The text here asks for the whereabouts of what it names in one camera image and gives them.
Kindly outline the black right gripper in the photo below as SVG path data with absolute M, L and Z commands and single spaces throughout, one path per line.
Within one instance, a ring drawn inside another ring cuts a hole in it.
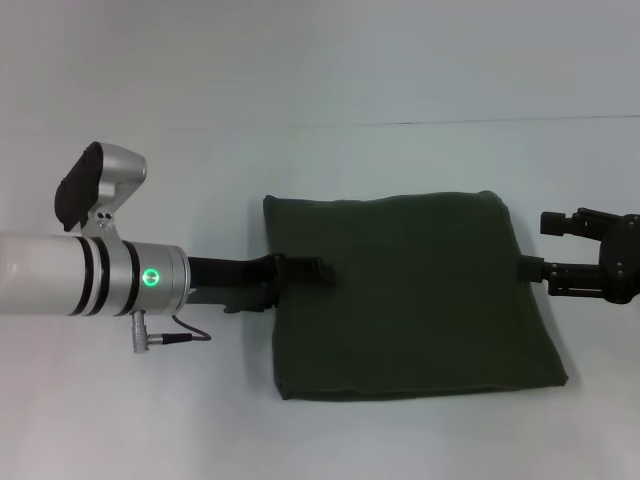
M 605 299 L 628 304 L 639 294 L 639 215 L 625 216 L 579 208 L 571 216 L 545 211 L 540 233 L 601 240 L 599 266 L 546 262 L 521 255 L 518 279 L 547 282 L 550 296 Z

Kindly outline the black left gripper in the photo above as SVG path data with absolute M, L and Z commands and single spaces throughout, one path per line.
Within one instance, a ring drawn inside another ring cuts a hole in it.
M 222 305 L 224 312 L 263 312 L 278 305 L 281 284 L 333 286 L 332 267 L 318 257 L 270 254 L 253 260 L 190 257 L 192 305 Z

